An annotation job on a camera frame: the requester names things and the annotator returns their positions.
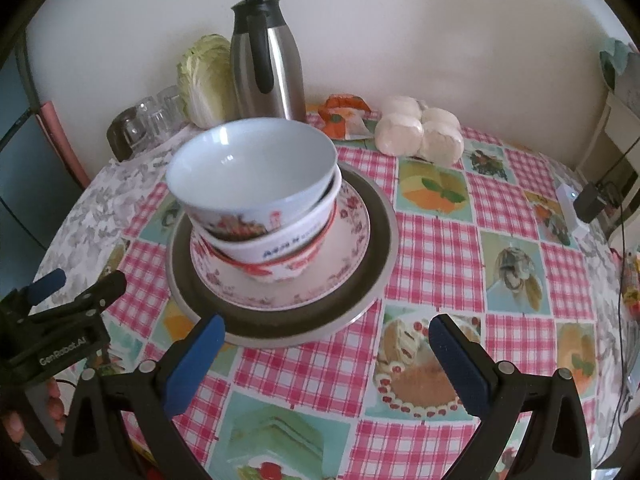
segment electrical cable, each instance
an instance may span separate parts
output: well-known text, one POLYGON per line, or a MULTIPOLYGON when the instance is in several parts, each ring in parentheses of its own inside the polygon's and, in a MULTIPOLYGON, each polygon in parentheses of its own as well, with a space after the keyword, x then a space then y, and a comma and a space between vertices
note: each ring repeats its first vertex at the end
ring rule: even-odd
POLYGON ((596 186, 598 186, 598 184, 601 184, 601 183, 602 183, 602 181, 607 177, 607 175, 608 175, 609 173, 611 173, 611 171, 613 171, 613 169, 614 169, 618 164, 620 164, 620 162, 622 162, 622 160, 623 160, 623 159, 624 159, 624 158, 629 154, 629 152, 630 152, 630 151, 631 151, 631 150, 636 146, 636 144, 637 144, 638 142, 640 142, 640 137, 638 137, 636 140, 634 140, 634 143, 633 143, 631 146, 629 146, 629 147, 628 147, 628 149, 626 150, 626 152, 625 152, 625 153, 623 153, 623 154, 620 156, 620 158, 619 158, 616 162, 614 162, 614 163, 613 163, 613 165, 612 165, 612 166, 607 170, 607 173, 605 173, 603 176, 601 176, 601 177, 600 177, 600 179, 596 182, 596 186))
POLYGON ((69 384, 69 386, 73 386, 74 388, 77 388, 77 386, 75 384, 73 384, 71 381, 67 381, 66 379, 56 379, 57 383, 63 383, 63 384, 69 384))
POLYGON ((609 436, 607 437, 607 445, 606 445, 606 447, 604 449, 604 453, 602 454, 600 459, 596 462, 596 464, 600 464, 602 462, 602 460, 604 459, 604 457, 606 457, 606 455, 607 455, 607 451, 609 450, 609 444, 611 443, 611 437, 613 435, 613 428, 614 428, 614 425, 615 425, 616 421, 618 422, 618 427, 620 428, 620 431, 622 431, 622 425, 620 424, 620 414, 622 413, 622 397, 624 396, 625 389, 626 389, 625 388, 625 357, 624 357, 624 352, 623 352, 623 349, 622 349, 622 281, 623 281, 623 277, 624 277, 624 273, 625 273, 625 257, 626 257, 625 223, 624 223, 624 221, 622 219, 622 215, 623 215, 623 212, 624 212, 623 208, 622 208, 623 200, 622 200, 622 194, 619 192, 619 190, 615 186, 615 184, 613 184, 612 182, 607 182, 605 184, 605 187, 607 187, 607 186, 611 186, 616 191, 616 194, 618 195, 618 198, 620 199, 620 200, 618 200, 618 203, 620 204, 620 230, 622 231, 622 264, 620 266, 620 290, 618 291, 618 335, 620 336, 620 369, 622 371, 622 374, 621 374, 620 378, 622 380, 622 384, 620 385, 620 395, 618 396, 618 403, 616 405, 616 411, 613 413, 613 420, 611 421, 611 429, 609 431, 609 436))

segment thermos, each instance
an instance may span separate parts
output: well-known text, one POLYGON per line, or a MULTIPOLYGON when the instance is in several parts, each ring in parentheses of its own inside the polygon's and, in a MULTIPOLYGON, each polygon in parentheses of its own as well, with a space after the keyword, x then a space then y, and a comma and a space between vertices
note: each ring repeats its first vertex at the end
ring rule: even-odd
POLYGON ((305 121, 302 64, 280 0, 235 4, 231 70, 240 115, 305 121))

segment orange slice picture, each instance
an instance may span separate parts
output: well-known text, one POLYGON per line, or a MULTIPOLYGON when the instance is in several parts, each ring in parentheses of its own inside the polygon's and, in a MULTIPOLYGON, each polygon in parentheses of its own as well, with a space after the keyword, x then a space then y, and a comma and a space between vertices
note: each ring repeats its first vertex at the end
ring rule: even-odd
POLYGON ((593 333, 577 323, 558 329, 558 367, 569 368, 578 393, 583 395, 596 377, 596 352, 593 333))
POLYGON ((400 193, 409 202, 420 209, 442 214, 451 214, 466 206, 468 193, 465 184, 455 174, 420 162, 409 162, 408 165, 408 168, 401 168, 399 187, 400 193))

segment stacked bowls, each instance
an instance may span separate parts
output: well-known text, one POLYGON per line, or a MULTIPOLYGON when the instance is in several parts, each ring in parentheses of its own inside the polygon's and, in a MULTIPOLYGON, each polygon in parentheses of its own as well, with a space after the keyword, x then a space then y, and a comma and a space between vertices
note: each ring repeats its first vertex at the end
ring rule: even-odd
POLYGON ((257 118, 191 139, 174 155, 166 182, 212 258, 271 283, 300 275, 318 254, 342 175, 324 133, 257 118))

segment white bowl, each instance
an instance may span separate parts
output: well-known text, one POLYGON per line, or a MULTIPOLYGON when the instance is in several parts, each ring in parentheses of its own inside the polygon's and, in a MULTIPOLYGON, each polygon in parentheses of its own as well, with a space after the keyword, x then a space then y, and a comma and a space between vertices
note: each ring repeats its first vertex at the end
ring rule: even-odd
POLYGON ((342 185, 342 173, 337 165, 333 177, 320 202, 300 220, 264 236, 244 242, 225 242, 213 237, 197 224, 194 224, 194 227, 200 237, 236 262, 261 264, 282 258, 312 240, 327 223, 342 185))
POLYGON ((262 264, 241 264, 232 260, 226 254, 221 253, 215 247, 212 247, 205 238, 202 237, 202 231, 198 231, 197 234, 204 242, 207 252, 211 258, 217 258, 229 265, 232 265, 251 276, 254 280, 261 283, 274 283, 282 282, 284 280, 290 280, 296 278, 302 274, 305 269, 316 259, 322 244, 326 238, 326 234, 334 224, 337 206, 335 202, 332 203, 331 214, 329 219, 322 230, 305 246, 299 248, 297 251, 288 254, 277 260, 271 260, 270 262, 264 262, 262 264))
POLYGON ((336 161, 334 144, 309 124, 244 119, 185 143, 166 182, 190 218, 216 238, 248 240, 309 211, 336 161))

